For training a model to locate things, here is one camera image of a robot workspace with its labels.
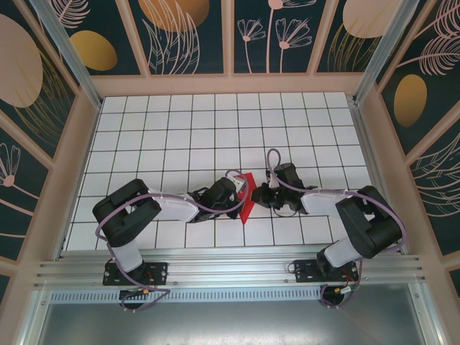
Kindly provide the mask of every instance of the black mounting bracket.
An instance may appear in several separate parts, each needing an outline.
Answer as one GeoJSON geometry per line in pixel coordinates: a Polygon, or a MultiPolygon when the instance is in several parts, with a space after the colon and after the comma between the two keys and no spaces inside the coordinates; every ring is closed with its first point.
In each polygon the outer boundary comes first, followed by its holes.
{"type": "Polygon", "coordinates": [[[347,274],[358,280],[357,265],[354,262],[336,268],[326,276],[319,270],[316,259],[295,260],[292,265],[294,272],[292,269],[290,272],[295,274],[296,282],[346,282],[347,274]]]}
{"type": "MultiPolygon", "coordinates": [[[[129,276],[143,285],[166,285],[167,263],[145,262],[135,270],[132,270],[129,276]]],[[[123,276],[114,262],[108,262],[103,273],[102,285],[132,286],[132,283],[123,276]]]]}

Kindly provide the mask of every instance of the yellow oval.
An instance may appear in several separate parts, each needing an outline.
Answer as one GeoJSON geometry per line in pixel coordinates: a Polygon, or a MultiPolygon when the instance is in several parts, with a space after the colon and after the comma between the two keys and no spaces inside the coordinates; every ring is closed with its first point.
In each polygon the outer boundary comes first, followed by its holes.
{"type": "Polygon", "coordinates": [[[396,88],[395,118],[403,127],[410,127],[422,114],[428,92],[421,77],[415,74],[405,76],[396,88]]]}
{"type": "Polygon", "coordinates": [[[400,0],[347,0],[344,27],[352,36],[375,38],[385,33],[400,0]]]}
{"type": "Polygon", "coordinates": [[[117,62],[115,48],[102,35],[83,30],[70,37],[83,64],[94,70],[110,70],[117,62]]]}
{"type": "Polygon", "coordinates": [[[188,13],[196,27],[201,25],[209,14],[209,0],[139,0],[139,5],[145,16],[156,27],[169,32],[186,31],[187,28],[180,24],[180,13],[175,5],[176,2],[184,17],[188,13]]]}
{"type": "Polygon", "coordinates": [[[40,51],[27,31],[3,14],[0,50],[0,98],[12,106],[30,106],[42,90],[40,51]]]}

